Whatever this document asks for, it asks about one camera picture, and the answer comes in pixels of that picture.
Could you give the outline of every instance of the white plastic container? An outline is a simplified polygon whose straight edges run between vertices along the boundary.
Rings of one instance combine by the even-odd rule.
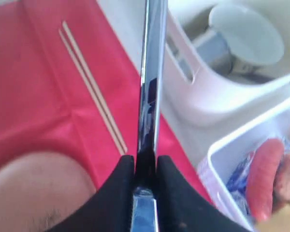
[[[217,208],[226,216],[253,230],[226,188],[235,168],[251,146],[271,134],[290,140],[290,98],[214,143],[197,172]]]
[[[290,0],[195,0],[194,20],[184,31],[169,14],[167,34],[180,55],[189,65],[192,78],[184,75],[169,46],[164,65],[164,89],[179,115],[198,126],[208,126],[224,119],[232,112],[260,96],[290,83]],[[220,2],[243,3],[267,17],[277,28],[285,44],[282,60],[261,71],[273,77],[266,84],[244,84],[231,81],[212,71],[198,56],[188,34],[200,32],[207,26],[210,9]]]

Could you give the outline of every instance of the chopsticks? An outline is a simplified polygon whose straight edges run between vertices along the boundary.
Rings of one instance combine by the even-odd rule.
[[[61,37],[62,42],[64,43],[72,61],[74,62],[78,72],[80,73],[93,101],[95,102],[101,117],[104,120],[104,123],[110,132],[112,139],[121,155],[125,155],[128,151],[128,148],[125,144],[125,141],[116,125],[116,122],[112,116],[110,109],[107,106],[107,103],[99,89],[97,82],[95,81],[85,58],[77,45],[75,38],[67,24],[67,22],[63,21],[62,23],[63,30],[58,30],[59,35]]]

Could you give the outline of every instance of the white plastic basket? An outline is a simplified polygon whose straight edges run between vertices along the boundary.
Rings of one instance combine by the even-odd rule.
[[[226,183],[250,147],[271,134],[290,139],[290,98],[214,143],[197,168],[217,208],[251,231],[253,225],[240,211]]]
[[[195,30],[206,25],[209,9],[222,0],[196,0]],[[266,84],[246,85],[233,82],[212,71],[198,56],[178,21],[168,16],[167,34],[186,60],[193,74],[189,79],[166,47],[164,88],[179,115],[198,126],[208,126],[227,117],[254,99],[290,83],[290,0],[243,0],[248,7],[267,17],[280,32],[285,43],[283,59],[262,71],[275,79]]]

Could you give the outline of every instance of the red tablecloth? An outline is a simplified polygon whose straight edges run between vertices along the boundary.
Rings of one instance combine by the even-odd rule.
[[[120,158],[58,29],[66,20],[135,155],[140,80],[94,0],[21,0],[0,6],[0,167],[33,150],[78,160],[99,188]],[[159,154],[170,155],[209,197],[162,118]]]

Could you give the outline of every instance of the sausage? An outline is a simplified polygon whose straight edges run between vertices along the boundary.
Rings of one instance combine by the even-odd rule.
[[[279,139],[268,139],[256,151],[247,178],[246,199],[252,216],[265,221],[272,214],[273,184],[284,144]]]
[[[290,201],[290,154],[284,157],[275,178],[275,194],[283,201]]]

